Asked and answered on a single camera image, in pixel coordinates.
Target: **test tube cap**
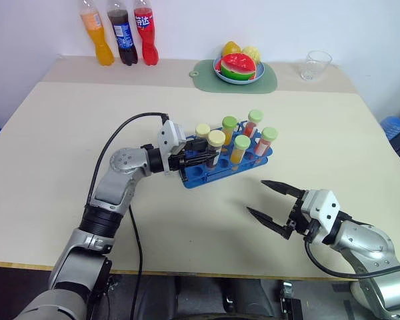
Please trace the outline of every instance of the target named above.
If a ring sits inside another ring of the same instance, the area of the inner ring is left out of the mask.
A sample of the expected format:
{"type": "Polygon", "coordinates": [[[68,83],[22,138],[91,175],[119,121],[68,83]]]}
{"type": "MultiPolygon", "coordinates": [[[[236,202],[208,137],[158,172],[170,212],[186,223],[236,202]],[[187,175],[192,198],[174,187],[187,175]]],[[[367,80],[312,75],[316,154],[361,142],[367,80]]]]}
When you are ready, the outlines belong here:
{"type": "Polygon", "coordinates": [[[278,135],[279,135],[279,132],[275,128],[265,127],[262,130],[261,138],[266,141],[274,141],[274,140],[276,140],[278,135]]]}
{"type": "Polygon", "coordinates": [[[251,140],[245,135],[238,135],[234,139],[234,144],[237,149],[246,150],[251,145],[251,140]]]}
{"type": "Polygon", "coordinates": [[[259,123],[264,118],[264,114],[262,113],[261,110],[255,109],[255,110],[251,110],[249,112],[249,115],[247,118],[249,119],[250,122],[259,123]]]}
{"type": "Polygon", "coordinates": [[[224,134],[224,132],[222,132],[220,130],[212,130],[207,135],[207,142],[212,147],[220,147],[220,146],[222,146],[224,144],[224,142],[225,142],[225,134],[224,134]]]}
{"type": "Polygon", "coordinates": [[[211,128],[207,123],[199,123],[195,128],[197,138],[207,138],[209,132],[211,132],[211,128]]]}
{"type": "Polygon", "coordinates": [[[222,127],[224,129],[234,129],[236,125],[237,119],[234,118],[232,115],[228,115],[222,120],[222,127]]]}

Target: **floor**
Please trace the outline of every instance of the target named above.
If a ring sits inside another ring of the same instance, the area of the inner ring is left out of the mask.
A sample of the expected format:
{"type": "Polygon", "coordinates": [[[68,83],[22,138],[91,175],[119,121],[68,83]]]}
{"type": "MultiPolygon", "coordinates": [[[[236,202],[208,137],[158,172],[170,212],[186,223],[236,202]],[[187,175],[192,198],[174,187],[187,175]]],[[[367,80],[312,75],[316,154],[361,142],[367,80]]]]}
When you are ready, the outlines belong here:
{"type": "MultiPolygon", "coordinates": [[[[13,319],[40,292],[46,289],[48,271],[0,268],[0,320],[13,319]]],[[[135,276],[114,275],[116,285],[109,291],[110,319],[128,319],[135,276]]],[[[139,296],[153,276],[144,276],[139,296]]],[[[177,316],[224,313],[218,278],[181,277],[177,316]]],[[[282,317],[278,299],[281,281],[261,280],[276,317],[282,317]]],[[[376,319],[354,301],[349,283],[341,281],[293,281],[294,298],[302,302],[305,320],[376,319]]],[[[107,318],[107,300],[102,299],[93,319],[107,318]]]]}

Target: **soda bottle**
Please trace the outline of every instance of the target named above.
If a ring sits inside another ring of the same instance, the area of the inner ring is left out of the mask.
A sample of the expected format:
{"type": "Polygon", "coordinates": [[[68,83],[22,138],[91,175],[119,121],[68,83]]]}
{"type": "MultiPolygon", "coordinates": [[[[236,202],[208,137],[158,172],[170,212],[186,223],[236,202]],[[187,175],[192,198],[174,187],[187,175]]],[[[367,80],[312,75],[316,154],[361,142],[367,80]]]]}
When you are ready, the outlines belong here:
{"type": "Polygon", "coordinates": [[[146,65],[156,65],[159,53],[154,46],[154,18],[149,0],[134,0],[134,14],[142,38],[142,56],[146,65]]]}
{"type": "Polygon", "coordinates": [[[138,62],[138,54],[133,43],[129,14],[120,0],[108,0],[108,18],[113,25],[115,38],[119,46],[121,62],[126,65],[138,62]]]}
{"type": "Polygon", "coordinates": [[[95,44],[96,58],[99,64],[112,65],[114,56],[105,40],[104,26],[92,0],[79,0],[79,13],[87,33],[95,44]]]}

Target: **orange soda bottle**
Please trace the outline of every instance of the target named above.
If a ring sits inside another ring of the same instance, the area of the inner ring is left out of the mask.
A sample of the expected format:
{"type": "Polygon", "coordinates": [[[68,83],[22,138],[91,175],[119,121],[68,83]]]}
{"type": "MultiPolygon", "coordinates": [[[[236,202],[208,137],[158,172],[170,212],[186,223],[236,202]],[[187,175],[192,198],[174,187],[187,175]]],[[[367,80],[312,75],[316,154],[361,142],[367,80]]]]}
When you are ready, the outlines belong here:
{"type": "Polygon", "coordinates": [[[92,0],[79,0],[79,12],[86,31],[95,44],[99,64],[112,65],[114,56],[105,40],[104,26],[95,4],[92,0]]]}

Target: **green placemat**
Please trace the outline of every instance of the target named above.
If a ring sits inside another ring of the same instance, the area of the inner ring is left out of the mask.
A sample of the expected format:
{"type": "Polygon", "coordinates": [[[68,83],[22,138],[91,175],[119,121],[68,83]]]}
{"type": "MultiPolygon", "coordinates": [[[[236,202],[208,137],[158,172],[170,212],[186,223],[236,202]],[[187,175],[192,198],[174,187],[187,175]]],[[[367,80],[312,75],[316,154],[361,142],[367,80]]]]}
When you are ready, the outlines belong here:
{"type": "Polygon", "coordinates": [[[277,88],[274,70],[264,63],[264,75],[256,82],[248,85],[233,85],[220,80],[213,70],[213,60],[202,60],[189,73],[194,85],[206,92],[220,93],[270,93],[277,88]]]}

